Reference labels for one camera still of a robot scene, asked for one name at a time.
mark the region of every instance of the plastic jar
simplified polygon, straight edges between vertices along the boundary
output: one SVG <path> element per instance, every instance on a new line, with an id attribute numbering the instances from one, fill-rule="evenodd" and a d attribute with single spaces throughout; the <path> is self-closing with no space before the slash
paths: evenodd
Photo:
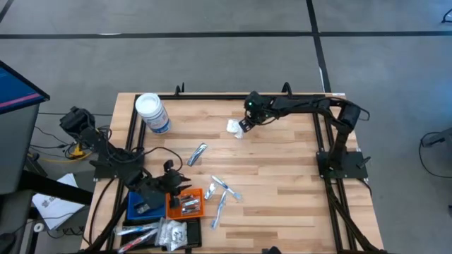
<path id="1" fill-rule="evenodd" d="M 170 130 L 170 118 L 155 93 L 141 95 L 135 102 L 135 108 L 152 132 L 163 134 Z"/>

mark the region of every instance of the orange tray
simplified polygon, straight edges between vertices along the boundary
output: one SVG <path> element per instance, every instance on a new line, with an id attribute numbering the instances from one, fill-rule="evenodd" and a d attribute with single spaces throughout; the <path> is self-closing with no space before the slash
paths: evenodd
<path id="1" fill-rule="evenodd" d="M 199 198 L 201 200 L 201 207 L 198 212 L 193 212 L 188 215 L 182 214 L 182 205 L 178 208 L 171 209 L 170 208 L 170 195 L 166 194 L 166 208 L 167 208 L 167 218 L 171 219 L 188 219 L 188 218 L 197 218 L 204 216 L 204 194 L 202 188 L 193 188 L 181 191 L 181 195 L 192 194 L 194 198 Z"/>

